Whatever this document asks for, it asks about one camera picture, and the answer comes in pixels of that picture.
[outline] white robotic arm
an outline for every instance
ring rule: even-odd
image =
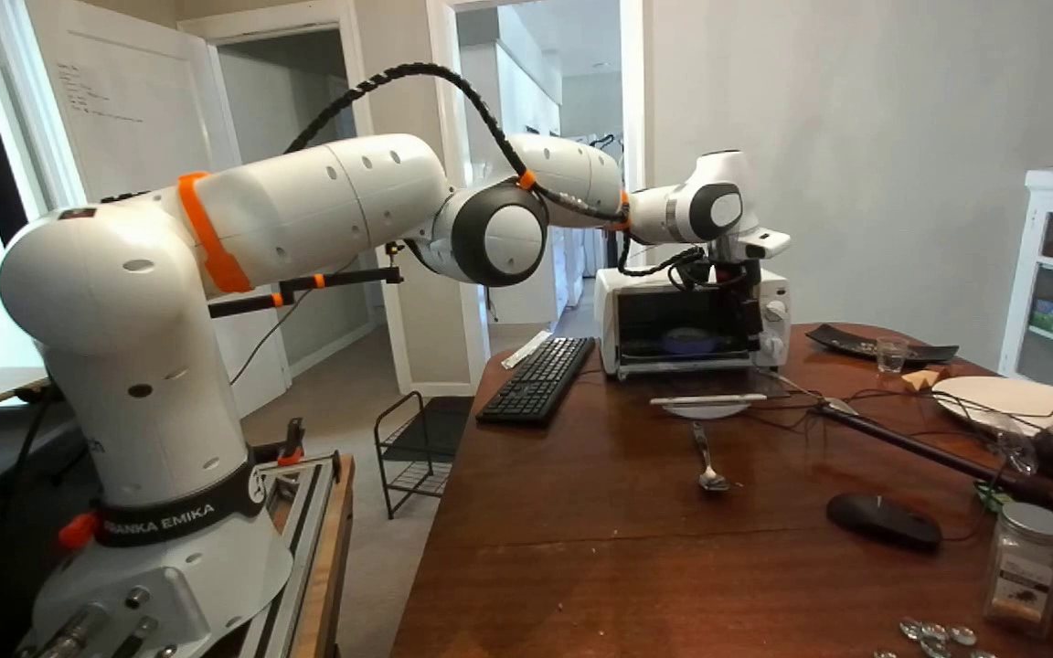
[[[91,649],[142,627],[135,653],[203,653],[281,588],[293,559],[250,480],[209,297],[338,269],[388,241],[440,274],[514,286],[538,267],[548,223],[642,241],[716,241],[743,223],[734,158],[627,206],[609,155],[565,139],[517,148],[543,185],[455,190],[421,139],[376,136],[188,175],[10,241],[0,297],[44,346],[102,480],[102,527],[47,577],[29,646],[63,646],[75,625]]]

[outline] bottle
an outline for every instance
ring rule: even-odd
[[[1040,503],[1002,503],[996,529],[996,585],[989,620],[1049,636],[1053,616],[1053,510]]]

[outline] black chair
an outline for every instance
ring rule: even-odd
[[[399,403],[392,403],[376,417],[373,447],[376,447],[376,466],[382,466],[382,488],[384,488],[388,520],[410,496],[442,496],[442,488],[431,486],[436,459],[431,459],[431,434],[425,424],[425,396],[421,391],[403,396]]]

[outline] spoon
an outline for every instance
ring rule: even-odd
[[[727,493],[732,484],[712,466],[704,424],[690,424],[690,431],[694,431],[694,447],[704,453],[704,474],[699,474],[704,493],[711,493],[711,496]]]

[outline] ceiling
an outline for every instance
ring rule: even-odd
[[[560,53],[567,75],[622,68],[622,0],[517,3],[536,41]]]

